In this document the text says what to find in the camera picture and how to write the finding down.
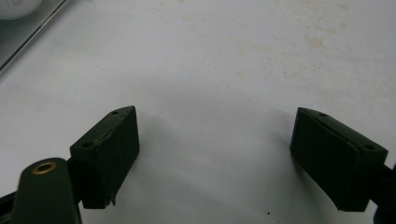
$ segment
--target white surface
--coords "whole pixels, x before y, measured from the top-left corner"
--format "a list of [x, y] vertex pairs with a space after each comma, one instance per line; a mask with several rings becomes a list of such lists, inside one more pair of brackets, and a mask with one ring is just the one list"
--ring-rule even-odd
[[298, 106], [396, 162], [396, 4], [72, 1], [0, 77], [0, 194], [27, 165], [135, 105], [141, 153], [84, 223], [372, 223], [338, 212], [293, 163]]

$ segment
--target brass insert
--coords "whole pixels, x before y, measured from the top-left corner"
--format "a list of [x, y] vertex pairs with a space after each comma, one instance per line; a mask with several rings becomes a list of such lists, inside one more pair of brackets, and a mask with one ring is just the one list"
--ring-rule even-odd
[[46, 173], [50, 172], [51, 170], [55, 169], [55, 167], [56, 167], [56, 162], [47, 161], [47, 162], [37, 165], [35, 167], [35, 169], [33, 169], [32, 173], [34, 175], [43, 175], [43, 174], [46, 174]]

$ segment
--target stain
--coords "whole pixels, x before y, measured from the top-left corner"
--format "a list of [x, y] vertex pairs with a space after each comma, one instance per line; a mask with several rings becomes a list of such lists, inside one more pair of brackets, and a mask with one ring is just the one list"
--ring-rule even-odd
[[346, 29], [346, 28], [347, 28], [347, 24], [344, 23], [344, 22], [341, 22], [341, 23], [340, 23], [340, 28], [341, 28], [341, 29]]
[[246, 74], [244, 71], [239, 71], [239, 72], [236, 73], [236, 75], [237, 75], [238, 77], [241, 77], [241, 78], [244, 78], [244, 77], [247, 76], [247, 74]]
[[305, 40], [308, 43], [309, 48], [311, 49], [324, 49], [323, 46], [323, 38], [305, 36]]
[[304, 5], [312, 6], [318, 2], [318, 0], [300, 0]]
[[327, 29], [326, 33], [328, 35], [336, 35], [336, 34], [338, 34], [338, 31], [336, 29], [330, 28], [330, 29]]
[[180, 20], [181, 20], [181, 21], [191, 21], [191, 17], [189, 17], [189, 16], [182, 16]]
[[314, 29], [314, 30], [324, 30], [323, 27], [317, 25], [316, 23], [312, 24], [312, 29]]
[[283, 71], [283, 77], [284, 78], [296, 78], [296, 77], [305, 77], [307, 70], [309, 69], [306, 65], [298, 65], [296, 63], [293, 67], [290, 66], [284, 66], [285, 69]]
[[197, 25], [197, 24], [191, 24], [191, 25], [190, 25], [190, 28], [191, 28], [193, 31], [195, 31], [198, 35], [201, 35], [201, 36], [203, 36], [203, 37], [207, 37], [207, 33], [203, 32], [203, 31], [202, 31], [202, 28], [201, 28], [199, 25]]
[[271, 47], [262, 46], [258, 43], [252, 42], [252, 41], [239, 40], [239, 39], [235, 39], [235, 38], [230, 38], [230, 40], [232, 40], [238, 44], [238, 55], [241, 57], [245, 56], [251, 50], [268, 51], [271, 48]]
[[343, 9], [343, 10], [345, 10], [345, 11], [348, 11], [348, 6], [347, 6], [347, 4], [339, 4], [338, 5], [341, 9]]

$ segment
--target screw hole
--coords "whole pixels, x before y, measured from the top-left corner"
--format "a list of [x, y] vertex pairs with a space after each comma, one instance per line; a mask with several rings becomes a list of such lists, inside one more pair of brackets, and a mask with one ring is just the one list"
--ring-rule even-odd
[[46, 174], [49, 171], [55, 169], [55, 167], [56, 167], [56, 162], [54, 162], [54, 161], [44, 162], [44, 163], [37, 165], [37, 167], [35, 167], [35, 169], [33, 169], [32, 173], [34, 175], [43, 175], [43, 174]]
[[373, 146], [370, 145], [364, 145], [365, 148], [370, 149], [370, 150], [374, 150], [375, 148]]
[[91, 147], [92, 145], [93, 143], [91, 142], [82, 144], [83, 147]]

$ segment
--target white table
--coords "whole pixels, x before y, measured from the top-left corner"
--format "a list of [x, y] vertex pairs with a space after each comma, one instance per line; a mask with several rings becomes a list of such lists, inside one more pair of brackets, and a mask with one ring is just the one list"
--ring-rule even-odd
[[72, 0], [0, 77], [0, 195], [109, 111], [141, 153], [84, 223], [373, 223], [338, 212], [289, 152], [298, 106], [396, 162], [396, 2]]

